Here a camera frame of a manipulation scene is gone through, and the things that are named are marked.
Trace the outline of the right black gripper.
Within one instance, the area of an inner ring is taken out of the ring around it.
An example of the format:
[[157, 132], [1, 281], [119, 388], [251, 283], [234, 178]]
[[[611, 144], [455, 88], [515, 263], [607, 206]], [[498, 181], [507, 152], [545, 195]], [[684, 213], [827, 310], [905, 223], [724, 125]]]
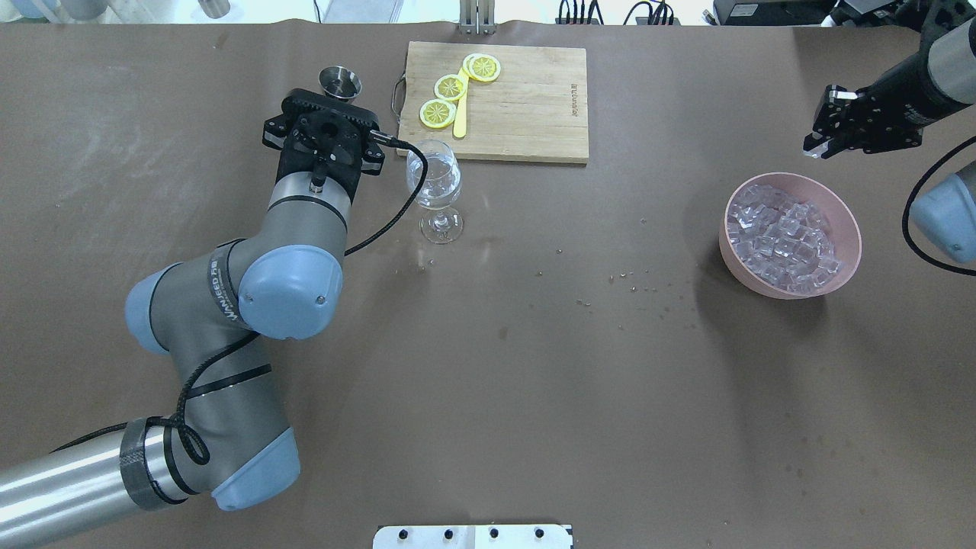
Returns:
[[923, 128], [938, 119], [939, 93], [925, 60], [909, 58], [856, 91], [827, 85], [802, 152], [810, 159], [830, 159], [844, 150], [882, 153], [915, 147]]

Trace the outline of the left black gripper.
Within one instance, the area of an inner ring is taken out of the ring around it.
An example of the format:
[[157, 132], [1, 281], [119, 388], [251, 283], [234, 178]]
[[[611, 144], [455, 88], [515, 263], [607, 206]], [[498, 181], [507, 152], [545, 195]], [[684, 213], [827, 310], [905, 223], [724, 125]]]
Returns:
[[264, 121], [262, 145], [279, 150], [275, 181], [307, 172], [315, 185], [332, 180], [353, 199], [361, 175], [379, 176], [386, 161], [371, 135], [374, 130], [380, 124], [373, 111], [292, 89], [280, 114]]

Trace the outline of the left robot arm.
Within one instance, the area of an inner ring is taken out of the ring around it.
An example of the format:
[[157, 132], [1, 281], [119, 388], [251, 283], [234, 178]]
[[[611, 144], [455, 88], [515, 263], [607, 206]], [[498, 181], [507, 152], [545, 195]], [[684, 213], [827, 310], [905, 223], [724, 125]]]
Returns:
[[173, 359], [168, 416], [86, 435], [2, 473], [2, 546], [39, 547], [208, 493], [240, 510], [295, 483], [294, 430], [264, 339], [320, 334], [344, 285], [348, 217], [360, 177], [386, 156], [379, 116], [294, 89], [262, 142], [280, 153], [261, 229], [168, 265], [133, 286], [127, 326]]

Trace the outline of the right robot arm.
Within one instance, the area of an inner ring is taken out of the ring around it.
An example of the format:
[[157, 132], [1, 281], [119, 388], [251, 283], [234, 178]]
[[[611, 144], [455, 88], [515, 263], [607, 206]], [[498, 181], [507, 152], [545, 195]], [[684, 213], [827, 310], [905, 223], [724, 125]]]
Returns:
[[[803, 153], [829, 159], [847, 150], [867, 154], [912, 149], [923, 131], [974, 104], [974, 3], [972, 1], [840, 1], [825, 25], [861, 24], [869, 15], [913, 29], [920, 36], [912, 55], [874, 83], [850, 91], [829, 85], [820, 97]], [[942, 154], [907, 195], [901, 216], [905, 243], [940, 270], [974, 275], [974, 163], [929, 180], [974, 139]]]

